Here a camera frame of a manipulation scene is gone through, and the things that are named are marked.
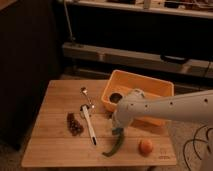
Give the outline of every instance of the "black cable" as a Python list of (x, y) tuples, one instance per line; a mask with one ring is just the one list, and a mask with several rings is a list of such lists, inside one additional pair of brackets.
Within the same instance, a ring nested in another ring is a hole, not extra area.
[(212, 130), (213, 130), (213, 128), (207, 129), (207, 131), (206, 131), (206, 139), (207, 140), (209, 140), (209, 132), (212, 131)]
[(202, 139), (194, 139), (194, 138), (193, 138), (193, 139), (187, 140), (187, 141), (185, 142), (185, 144), (183, 145), (183, 159), (184, 159), (184, 162), (186, 163), (187, 169), (188, 169), (189, 171), (191, 171), (191, 168), (190, 168), (190, 166), (189, 166), (189, 164), (188, 164), (188, 161), (187, 161), (187, 159), (186, 159), (186, 152), (185, 152), (185, 150), (186, 150), (187, 144), (190, 143), (190, 142), (193, 142), (193, 141), (199, 141), (199, 142), (207, 143), (207, 141), (205, 141), (205, 140), (202, 140)]
[[(196, 139), (197, 134), (199, 133), (199, 131), (200, 131), (201, 129), (205, 128), (205, 127), (207, 127), (207, 125), (203, 125), (203, 126), (201, 126), (200, 128), (198, 128), (198, 129), (195, 131), (195, 134), (194, 134), (194, 137), (193, 137), (194, 140)], [(197, 156), (200, 160), (202, 160), (202, 158), (200, 157), (199, 153), (198, 153), (197, 150), (196, 150), (195, 141), (193, 141), (193, 144), (192, 144), (192, 145), (193, 145), (193, 149), (194, 149), (194, 152), (195, 152), (196, 156)]]

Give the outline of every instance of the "dark cabinet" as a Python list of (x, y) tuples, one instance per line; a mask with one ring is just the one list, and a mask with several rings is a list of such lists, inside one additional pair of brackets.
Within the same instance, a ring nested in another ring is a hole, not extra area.
[(0, 11), (0, 139), (14, 147), (61, 71), (51, 3), (19, 0)]

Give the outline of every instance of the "floor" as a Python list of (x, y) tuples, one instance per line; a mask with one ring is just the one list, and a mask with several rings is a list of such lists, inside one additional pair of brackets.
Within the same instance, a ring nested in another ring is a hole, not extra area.
[[(69, 75), (62, 75), (61, 79), (82, 79), (81, 77), (72, 77)], [(183, 145), (188, 140), (193, 138), (194, 132), (197, 128), (199, 128), (201, 125), (199, 124), (193, 124), (193, 123), (183, 123), (183, 122), (176, 122), (172, 121), (167, 124), (171, 140), (174, 145), (174, 150), (177, 156), (178, 164), (177, 166), (164, 166), (164, 167), (155, 167), (154, 171), (186, 171), (188, 170), (186, 167), (186, 164), (183, 160)], [(205, 129), (202, 129), (198, 137), (204, 139), (205, 135)], [(23, 142), (22, 148), (20, 151), (14, 151), (10, 147), (8, 147), (3, 142), (0, 142), (0, 171), (12, 171), (12, 170), (18, 170), (18, 171), (49, 171), (49, 170), (96, 170), (96, 171), (113, 171), (113, 170), (132, 170), (132, 171), (145, 171), (148, 170), (148, 168), (145, 167), (134, 167), (134, 168), (57, 168), (57, 169), (51, 169), (51, 168), (22, 168), (21, 167), (21, 160), (24, 154), (25, 147), (27, 145), (27, 142), (30, 137), (31, 130), (28, 131), (26, 138)], [(196, 148), (201, 154), (201, 156), (204, 153), (205, 145), (203, 143), (197, 143)], [(189, 144), (186, 148), (186, 156), (187, 160), (189, 162), (190, 167), (192, 170), (199, 170), (201, 161), (196, 157), (194, 150), (192, 148), (192, 144)]]

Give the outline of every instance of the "table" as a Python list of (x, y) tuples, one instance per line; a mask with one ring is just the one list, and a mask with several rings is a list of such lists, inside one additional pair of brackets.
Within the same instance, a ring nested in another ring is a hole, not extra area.
[[(121, 149), (110, 158), (102, 155), (109, 151), (115, 137), (111, 135), (109, 115), (101, 102), (107, 80), (53, 80), (50, 81), (41, 105), (31, 138), (27, 145), (23, 167), (112, 167), (175, 165), (176, 156), (166, 126), (157, 127), (135, 120), (125, 130), (126, 139)], [(87, 124), (80, 117), (80, 106), (87, 103), (80, 93), (87, 87), (95, 104), (91, 122), (97, 136), (97, 146), (91, 143)], [(73, 137), (67, 129), (68, 112), (84, 126), (84, 132)], [(138, 151), (142, 138), (153, 141), (154, 150), (148, 156)]]

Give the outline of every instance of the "grapes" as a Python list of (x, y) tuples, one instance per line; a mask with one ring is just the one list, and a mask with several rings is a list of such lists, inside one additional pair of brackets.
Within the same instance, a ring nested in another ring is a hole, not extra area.
[(73, 136), (81, 134), (84, 131), (83, 126), (75, 119), (74, 113), (68, 113), (67, 125)]

